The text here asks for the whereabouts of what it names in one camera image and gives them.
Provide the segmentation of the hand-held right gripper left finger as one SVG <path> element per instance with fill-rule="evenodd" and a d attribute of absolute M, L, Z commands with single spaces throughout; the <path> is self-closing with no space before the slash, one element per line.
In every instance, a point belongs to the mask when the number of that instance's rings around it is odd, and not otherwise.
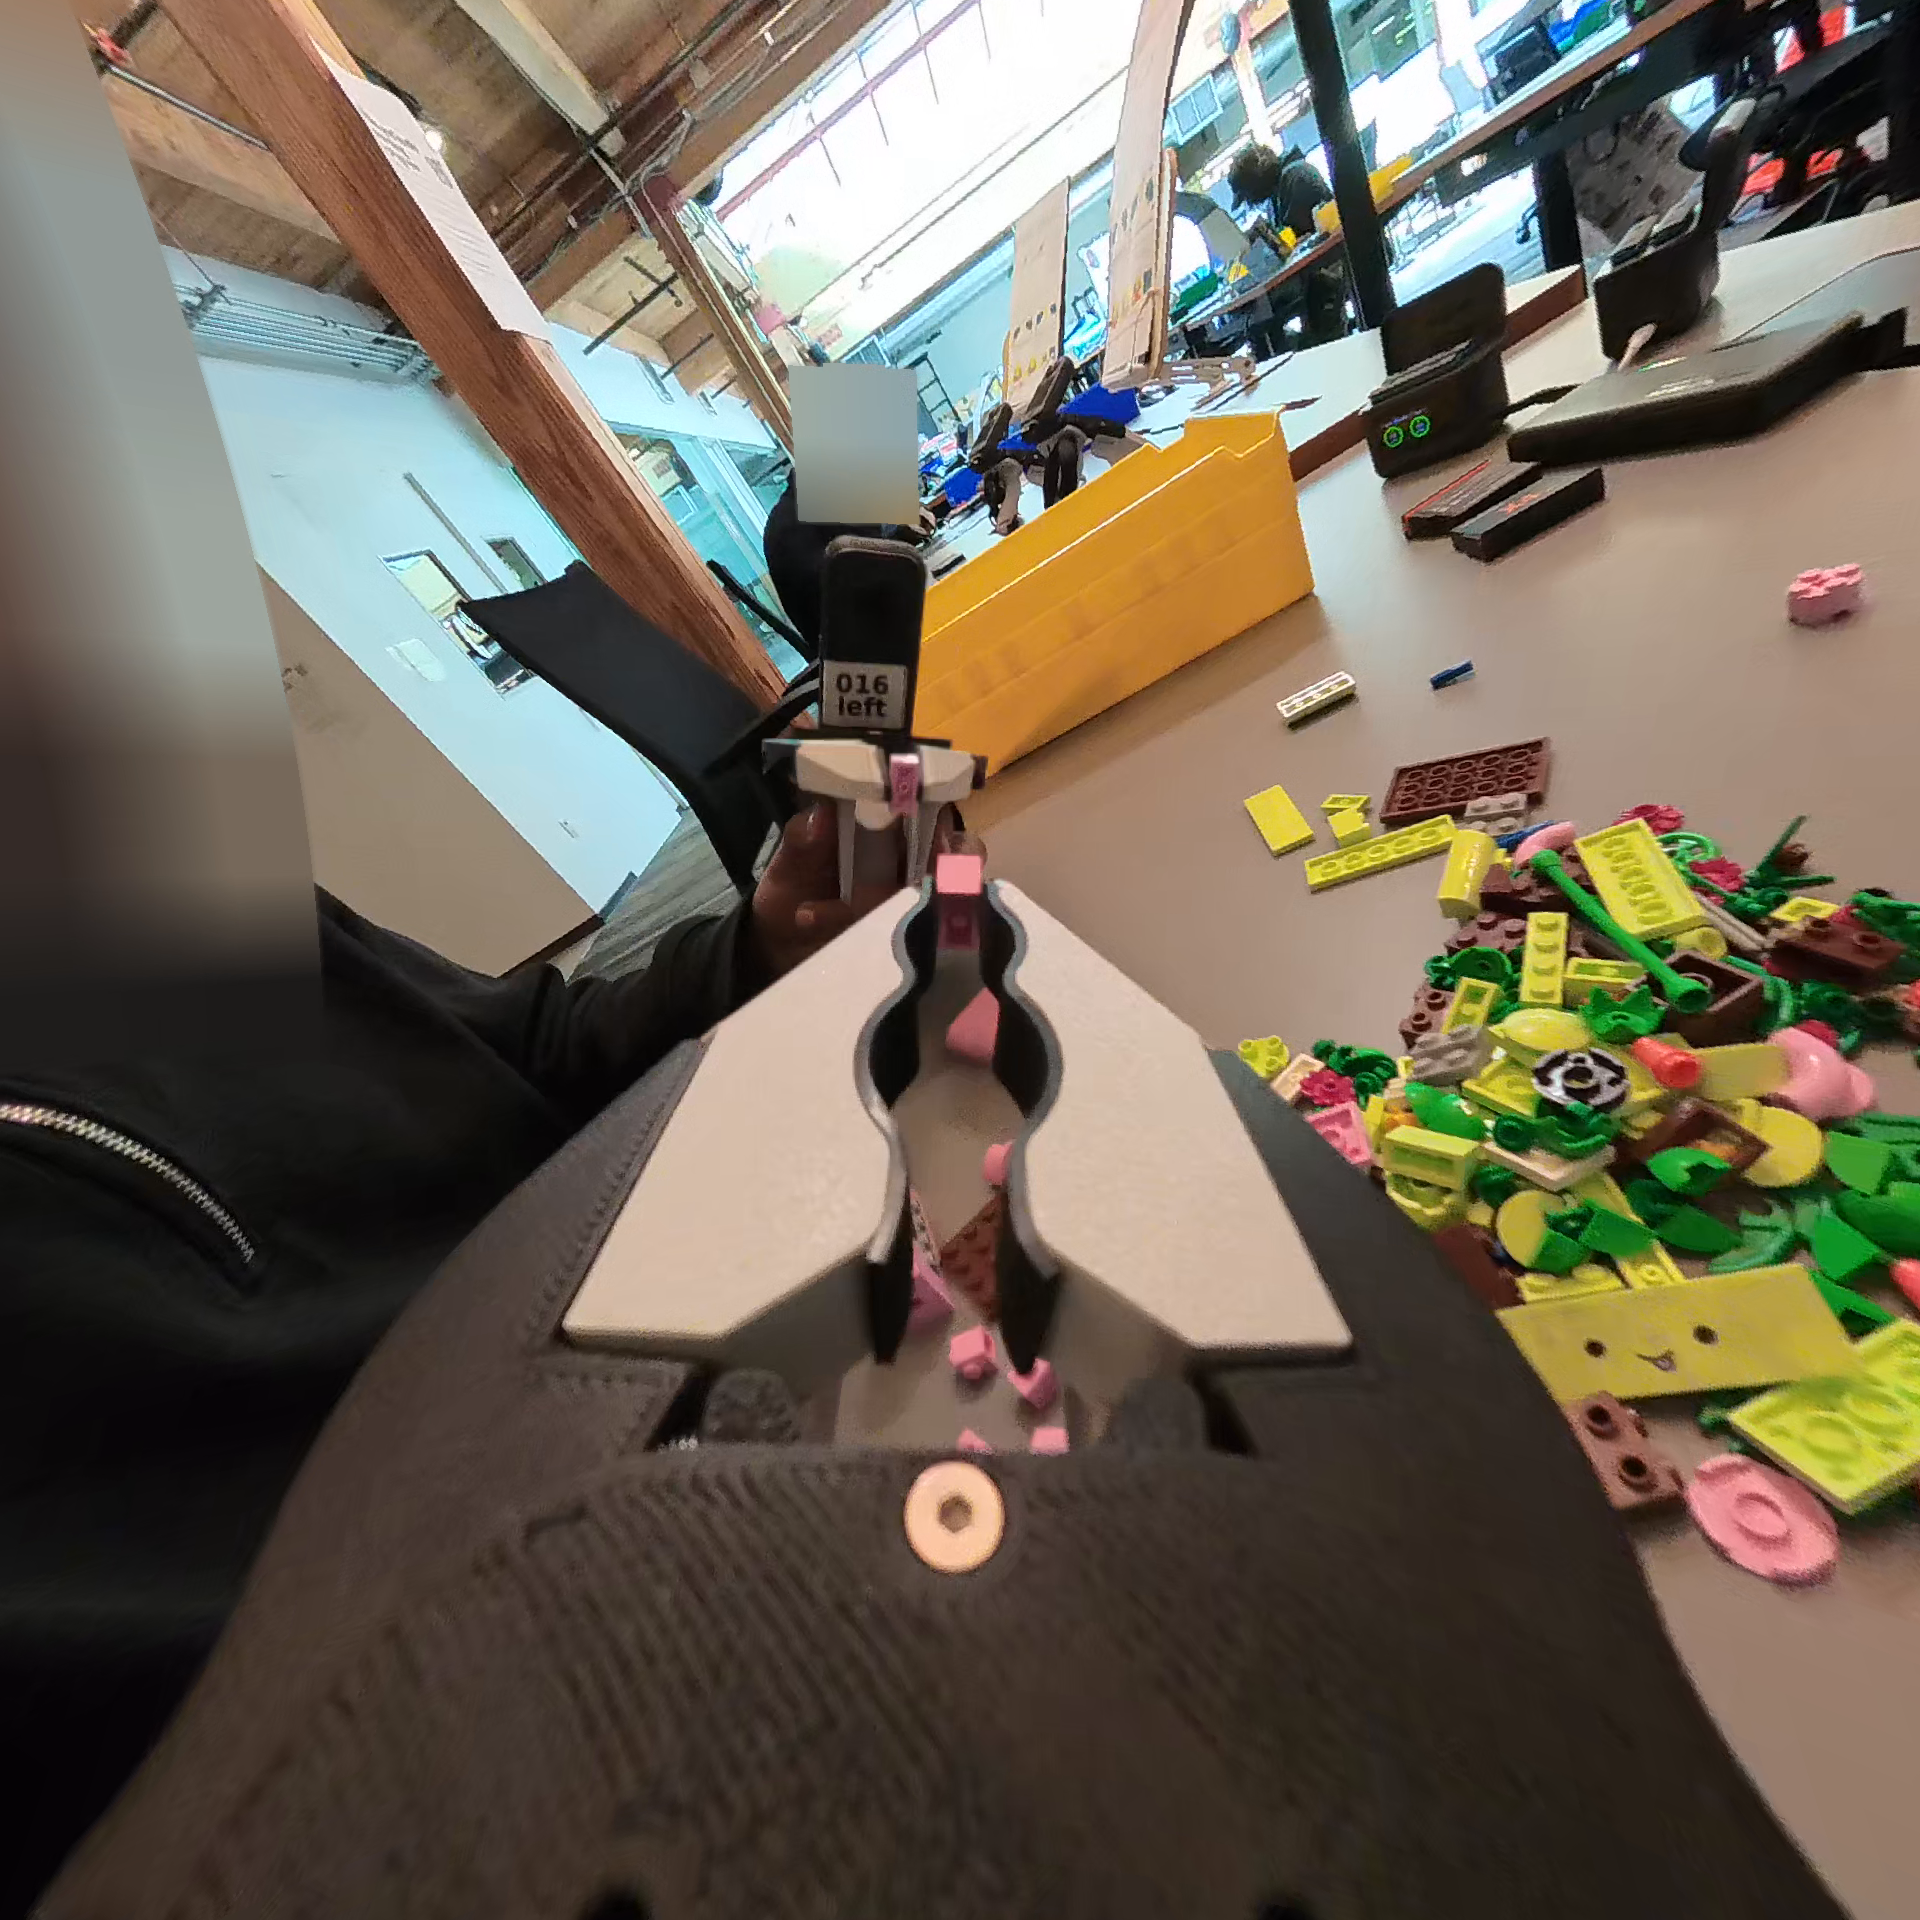
<path fill-rule="evenodd" d="M 897 1105 L 922 1074 L 933 885 L 898 892 L 704 1045 L 564 1334 L 690 1363 L 856 1363 L 911 1308 Z"/>

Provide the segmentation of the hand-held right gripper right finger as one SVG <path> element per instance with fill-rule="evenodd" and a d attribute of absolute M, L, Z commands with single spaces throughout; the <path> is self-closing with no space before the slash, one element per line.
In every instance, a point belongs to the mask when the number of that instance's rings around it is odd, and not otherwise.
<path fill-rule="evenodd" d="M 1020 885 L 993 882 L 999 1332 L 1066 1378 L 1345 1356 L 1351 1334 L 1202 1039 Z"/>

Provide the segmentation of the person's left hand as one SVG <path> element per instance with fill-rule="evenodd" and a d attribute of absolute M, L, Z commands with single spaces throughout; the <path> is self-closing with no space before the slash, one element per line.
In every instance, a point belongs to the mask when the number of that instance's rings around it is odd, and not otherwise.
<path fill-rule="evenodd" d="M 901 892 L 897 872 L 841 894 L 841 816 L 827 801 L 787 822 L 742 933 L 742 980 L 759 991 Z"/>

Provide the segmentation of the black handheld device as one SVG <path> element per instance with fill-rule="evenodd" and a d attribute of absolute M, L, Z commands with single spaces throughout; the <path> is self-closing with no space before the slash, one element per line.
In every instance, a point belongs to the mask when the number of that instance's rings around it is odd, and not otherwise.
<path fill-rule="evenodd" d="M 994 536 L 1004 538 L 1021 523 L 1021 492 L 1032 450 L 1006 398 L 998 398 L 977 413 L 968 464 L 980 478 L 980 496 Z"/>
<path fill-rule="evenodd" d="M 1151 448 L 1140 431 L 1134 431 L 1131 416 L 1116 418 L 1111 407 L 1108 412 L 1078 412 L 1076 403 L 1085 402 L 1091 388 L 1076 393 L 1074 382 L 1076 359 L 1061 353 L 1047 368 L 1021 413 L 1021 434 L 1034 445 L 1042 462 L 1047 508 L 1078 492 L 1087 448 L 1098 448 L 1108 464 L 1134 450 Z"/>

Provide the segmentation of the small brown square plate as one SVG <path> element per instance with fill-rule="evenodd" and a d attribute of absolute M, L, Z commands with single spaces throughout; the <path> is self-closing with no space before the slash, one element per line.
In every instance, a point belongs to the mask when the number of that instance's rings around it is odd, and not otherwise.
<path fill-rule="evenodd" d="M 999 1239 L 1006 1215 L 1004 1189 L 993 1187 L 985 1205 L 938 1249 L 938 1275 L 955 1303 L 982 1323 L 999 1323 Z"/>

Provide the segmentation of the yellow plastic bin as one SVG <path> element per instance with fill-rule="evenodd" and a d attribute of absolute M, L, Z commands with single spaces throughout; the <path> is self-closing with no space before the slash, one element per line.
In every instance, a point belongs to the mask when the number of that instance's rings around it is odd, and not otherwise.
<path fill-rule="evenodd" d="M 913 730 L 1001 770 L 1311 592 L 1280 418 L 1191 418 L 930 585 Z"/>

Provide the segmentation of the cardboard sign board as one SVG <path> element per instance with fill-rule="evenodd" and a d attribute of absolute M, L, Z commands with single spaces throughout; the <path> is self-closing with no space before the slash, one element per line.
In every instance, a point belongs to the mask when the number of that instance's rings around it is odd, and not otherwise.
<path fill-rule="evenodd" d="M 1108 228 L 1110 391 L 1156 377 L 1169 337 L 1173 161 L 1164 141 L 1173 72 L 1192 3 L 1141 3 L 1116 124 Z"/>
<path fill-rule="evenodd" d="M 1001 402 L 1026 418 L 1047 375 L 1064 358 L 1071 178 L 1059 178 L 1014 223 L 1009 328 L 1001 345 Z"/>

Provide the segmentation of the long lime green studded plate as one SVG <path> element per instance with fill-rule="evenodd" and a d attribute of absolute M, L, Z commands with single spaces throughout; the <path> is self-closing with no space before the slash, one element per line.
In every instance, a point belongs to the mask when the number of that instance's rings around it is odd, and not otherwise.
<path fill-rule="evenodd" d="M 1427 819 L 1377 832 L 1355 839 L 1325 854 L 1302 862 L 1302 876 L 1311 894 L 1327 894 L 1345 884 L 1358 884 L 1370 876 L 1391 874 L 1414 867 L 1427 856 L 1440 856 L 1452 849 L 1457 822 L 1452 816 L 1432 816 Z"/>

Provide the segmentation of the pile of colourful toy bricks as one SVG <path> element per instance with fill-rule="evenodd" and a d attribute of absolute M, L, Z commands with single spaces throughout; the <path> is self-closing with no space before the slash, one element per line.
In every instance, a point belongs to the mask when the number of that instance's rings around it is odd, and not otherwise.
<path fill-rule="evenodd" d="M 1916 901 L 1677 807 L 1457 822 L 1399 1048 L 1238 1057 L 1495 1310 L 1620 1512 L 1774 1586 L 1916 1508 Z"/>

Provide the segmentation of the brown studded plate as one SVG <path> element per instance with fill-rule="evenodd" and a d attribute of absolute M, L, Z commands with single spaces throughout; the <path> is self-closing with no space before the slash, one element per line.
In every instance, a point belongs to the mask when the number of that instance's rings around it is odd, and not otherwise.
<path fill-rule="evenodd" d="M 1551 736 L 1404 762 L 1389 775 L 1377 819 L 1387 830 L 1435 816 L 1459 819 L 1467 803 L 1501 796 L 1518 796 L 1516 805 L 1527 810 L 1546 801 L 1549 780 Z"/>

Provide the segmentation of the black rectangular block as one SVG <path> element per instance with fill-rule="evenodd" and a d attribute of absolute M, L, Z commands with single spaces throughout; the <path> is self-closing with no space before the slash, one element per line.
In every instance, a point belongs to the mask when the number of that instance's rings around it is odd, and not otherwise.
<path fill-rule="evenodd" d="M 1540 462 L 1514 462 L 1511 457 L 1480 462 L 1409 506 L 1402 516 L 1402 533 L 1407 541 L 1443 541 L 1464 521 L 1523 492 L 1544 472 Z"/>
<path fill-rule="evenodd" d="M 1452 548 L 1476 563 L 1498 563 L 1518 548 L 1604 502 L 1604 467 L 1549 472 L 1452 529 Z"/>

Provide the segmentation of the white paper notice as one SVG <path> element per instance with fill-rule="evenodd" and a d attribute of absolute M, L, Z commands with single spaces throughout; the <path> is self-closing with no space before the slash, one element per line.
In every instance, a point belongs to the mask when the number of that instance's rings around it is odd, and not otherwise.
<path fill-rule="evenodd" d="M 442 240 L 460 277 L 493 315 L 493 323 L 508 332 L 551 343 L 542 310 L 475 216 L 459 178 L 448 170 L 442 148 L 421 128 L 418 118 L 389 88 L 373 83 L 366 75 L 355 75 L 330 58 L 327 66 L 373 131 L 373 139 L 379 145 L 400 183 L 418 205 L 418 213 Z"/>

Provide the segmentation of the black charger green lights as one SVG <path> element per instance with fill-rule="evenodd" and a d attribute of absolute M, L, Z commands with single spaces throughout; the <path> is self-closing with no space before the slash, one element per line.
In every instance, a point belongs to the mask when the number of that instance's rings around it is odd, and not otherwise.
<path fill-rule="evenodd" d="M 1501 435 L 1506 277 L 1497 262 L 1394 305 L 1380 332 L 1385 379 L 1365 407 L 1365 443 L 1385 481 Z"/>

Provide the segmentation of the black steel pole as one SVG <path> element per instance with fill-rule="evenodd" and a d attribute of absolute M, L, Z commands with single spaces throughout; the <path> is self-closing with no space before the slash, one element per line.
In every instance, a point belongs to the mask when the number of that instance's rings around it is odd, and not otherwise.
<path fill-rule="evenodd" d="M 1358 131 L 1333 3 L 1288 3 L 1288 12 L 1302 58 L 1302 75 L 1311 85 L 1312 114 L 1329 156 L 1329 181 L 1358 314 L 1367 331 L 1380 331 L 1397 298 L 1387 233 Z"/>

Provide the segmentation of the wooden support post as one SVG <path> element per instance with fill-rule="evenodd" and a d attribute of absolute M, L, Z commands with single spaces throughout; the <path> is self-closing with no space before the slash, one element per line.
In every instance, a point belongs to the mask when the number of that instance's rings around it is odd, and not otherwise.
<path fill-rule="evenodd" d="M 538 506 L 641 617 L 769 708 L 782 676 L 694 544 L 636 474 L 551 343 L 508 332 L 400 183 L 327 61 L 349 45 L 314 4 L 164 12 L 245 107 Z"/>

